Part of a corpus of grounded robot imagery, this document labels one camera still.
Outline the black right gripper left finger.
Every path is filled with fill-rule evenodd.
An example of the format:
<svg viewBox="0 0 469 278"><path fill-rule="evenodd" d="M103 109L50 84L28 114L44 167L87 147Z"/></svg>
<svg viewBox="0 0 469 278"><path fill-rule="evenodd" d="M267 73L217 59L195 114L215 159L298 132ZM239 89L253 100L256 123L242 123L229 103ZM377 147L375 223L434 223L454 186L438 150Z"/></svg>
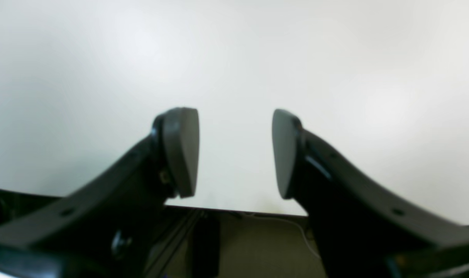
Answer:
<svg viewBox="0 0 469 278"><path fill-rule="evenodd" d="M158 115L150 134L68 197L0 225L1 278L161 278L200 218L192 197L198 111Z"/></svg>

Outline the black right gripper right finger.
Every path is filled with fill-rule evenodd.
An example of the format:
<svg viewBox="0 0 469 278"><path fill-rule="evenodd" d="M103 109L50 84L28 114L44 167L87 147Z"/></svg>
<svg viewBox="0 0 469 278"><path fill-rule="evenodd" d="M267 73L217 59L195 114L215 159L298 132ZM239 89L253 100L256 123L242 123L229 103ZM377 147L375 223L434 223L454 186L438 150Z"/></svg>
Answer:
<svg viewBox="0 0 469 278"><path fill-rule="evenodd" d="M469 278L469 226L382 187L293 113L273 113L276 179L307 212L330 278Z"/></svg>

